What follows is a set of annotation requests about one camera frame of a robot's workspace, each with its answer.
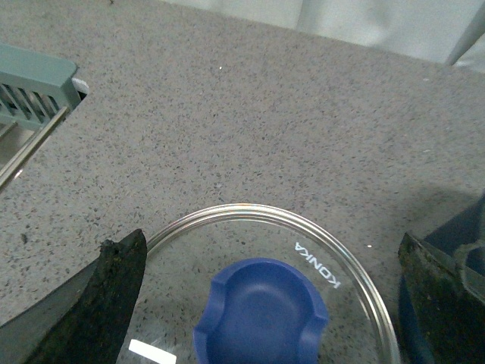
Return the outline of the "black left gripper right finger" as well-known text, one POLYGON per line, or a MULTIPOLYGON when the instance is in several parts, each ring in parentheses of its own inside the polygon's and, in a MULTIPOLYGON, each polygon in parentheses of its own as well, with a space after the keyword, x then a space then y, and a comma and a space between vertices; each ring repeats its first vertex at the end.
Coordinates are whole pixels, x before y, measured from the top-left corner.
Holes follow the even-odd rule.
POLYGON ((410 233, 402 238, 399 262, 435 363, 484 362, 484 275, 467 265, 483 248, 478 239, 448 255, 410 233))

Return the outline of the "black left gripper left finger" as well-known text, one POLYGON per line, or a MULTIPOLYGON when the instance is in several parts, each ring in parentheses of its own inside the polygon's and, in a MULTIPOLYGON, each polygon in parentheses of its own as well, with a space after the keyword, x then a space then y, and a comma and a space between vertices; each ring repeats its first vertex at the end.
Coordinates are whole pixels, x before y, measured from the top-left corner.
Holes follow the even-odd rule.
POLYGON ((115 363, 139 296, 147 242, 136 229, 1 326, 3 363, 115 363))

